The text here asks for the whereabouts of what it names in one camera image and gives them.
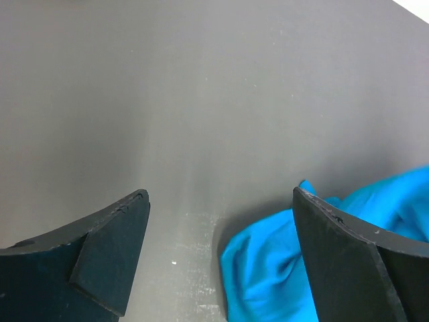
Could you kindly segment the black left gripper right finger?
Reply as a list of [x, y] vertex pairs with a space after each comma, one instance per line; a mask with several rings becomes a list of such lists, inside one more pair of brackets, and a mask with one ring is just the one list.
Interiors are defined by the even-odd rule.
[[296, 187], [293, 213], [319, 321], [427, 321], [428, 244]]

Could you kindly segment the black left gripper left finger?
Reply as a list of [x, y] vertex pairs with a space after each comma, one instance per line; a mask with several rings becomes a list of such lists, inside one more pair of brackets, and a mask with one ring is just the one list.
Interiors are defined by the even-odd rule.
[[141, 189], [1, 250], [2, 321], [118, 321], [149, 219]]

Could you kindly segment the blue t shirt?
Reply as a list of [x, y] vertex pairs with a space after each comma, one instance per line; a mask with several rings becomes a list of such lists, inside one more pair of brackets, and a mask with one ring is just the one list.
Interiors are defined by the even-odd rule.
[[[325, 201], [380, 228], [428, 241], [427, 166]], [[318, 320], [291, 209], [233, 236], [220, 265], [228, 321]]]

